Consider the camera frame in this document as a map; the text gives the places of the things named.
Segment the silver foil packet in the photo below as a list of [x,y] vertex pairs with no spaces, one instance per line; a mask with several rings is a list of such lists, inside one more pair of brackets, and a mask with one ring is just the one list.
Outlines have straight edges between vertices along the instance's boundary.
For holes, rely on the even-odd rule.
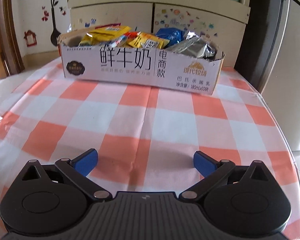
[[217,48],[205,36],[199,36],[193,31],[188,31],[182,41],[166,50],[198,59],[213,59],[217,54]]

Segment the light blue toast snack packet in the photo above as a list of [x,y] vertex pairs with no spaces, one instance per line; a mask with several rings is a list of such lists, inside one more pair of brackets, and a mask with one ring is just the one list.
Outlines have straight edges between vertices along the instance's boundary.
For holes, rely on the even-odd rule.
[[126,35],[122,35],[120,37],[115,38],[114,40],[111,40],[108,44],[110,48],[115,48],[115,47],[122,47],[127,40]]

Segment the yellow barcode snack packet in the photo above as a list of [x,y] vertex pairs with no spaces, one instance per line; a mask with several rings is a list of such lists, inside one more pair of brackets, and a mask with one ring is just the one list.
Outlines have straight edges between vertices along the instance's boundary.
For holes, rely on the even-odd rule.
[[96,46],[101,43],[109,43],[121,36],[124,36],[131,30],[131,27],[124,25],[109,25],[96,28],[88,31],[81,41],[79,46]]

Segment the dark blue foil packet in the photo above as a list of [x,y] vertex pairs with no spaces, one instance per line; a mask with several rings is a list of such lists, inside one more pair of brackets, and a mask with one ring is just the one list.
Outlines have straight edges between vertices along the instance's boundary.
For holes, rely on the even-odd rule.
[[165,40],[169,40],[164,48],[168,48],[184,40],[185,31],[177,28],[160,28],[156,32],[156,36]]

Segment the red snack packet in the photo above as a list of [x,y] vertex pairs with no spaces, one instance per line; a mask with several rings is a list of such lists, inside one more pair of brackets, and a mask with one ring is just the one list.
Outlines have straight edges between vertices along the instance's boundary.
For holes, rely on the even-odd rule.
[[127,37],[128,40],[134,40],[135,38],[137,38],[139,33],[140,33],[139,31],[127,32],[125,33],[125,36]]

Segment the yellow little waffle packet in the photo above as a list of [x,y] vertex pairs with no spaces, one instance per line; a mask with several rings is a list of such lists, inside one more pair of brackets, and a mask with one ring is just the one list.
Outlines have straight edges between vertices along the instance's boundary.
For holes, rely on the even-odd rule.
[[133,48],[158,48],[162,49],[169,44],[169,40],[152,34],[139,32],[128,44]]

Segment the red checkered tablecloth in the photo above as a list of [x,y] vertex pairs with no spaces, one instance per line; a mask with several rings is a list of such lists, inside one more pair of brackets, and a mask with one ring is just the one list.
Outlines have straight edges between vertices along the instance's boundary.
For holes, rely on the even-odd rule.
[[261,160],[292,207],[285,235],[300,239],[295,161],[262,96],[232,68],[212,96],[67,79],[61,59],[0,80],[0,201],[28,160],[51,164],[90,148],[99,159],[89,178],[111,193],[179,193],[200,180],[197,150],[237,165]]

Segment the white cardboard milk box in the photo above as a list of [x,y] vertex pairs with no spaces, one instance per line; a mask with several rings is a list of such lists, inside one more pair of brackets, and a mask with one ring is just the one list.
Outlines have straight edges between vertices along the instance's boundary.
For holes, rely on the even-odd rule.
[[155,48],[108,46],[80,47],[87,30],[58,38],[64,75],[67,78],[126,83],[212,95],[224,53],[216,59],[198,59]]

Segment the silver refrigerator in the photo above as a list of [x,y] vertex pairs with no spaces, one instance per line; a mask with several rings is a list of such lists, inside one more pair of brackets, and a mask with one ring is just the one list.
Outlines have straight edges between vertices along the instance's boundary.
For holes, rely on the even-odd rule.
[[290,148],[300,151],[300,0],[250,0],[235,69],[256,88]]

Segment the wooden door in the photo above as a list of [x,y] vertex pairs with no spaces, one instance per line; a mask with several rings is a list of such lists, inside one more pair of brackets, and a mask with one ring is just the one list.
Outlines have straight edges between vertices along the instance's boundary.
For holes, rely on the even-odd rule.
[[14,27],[12,0],[0,0],[0,79],[25,70]]

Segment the cream cabinet with stickers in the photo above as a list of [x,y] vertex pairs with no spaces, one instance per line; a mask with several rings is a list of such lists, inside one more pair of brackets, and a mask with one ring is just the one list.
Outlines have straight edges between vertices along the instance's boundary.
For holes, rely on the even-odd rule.
[[74,30],[119,23],[136,31],[192,30],[215,42],[233,67],[249,20],[250,0],[67,0]]

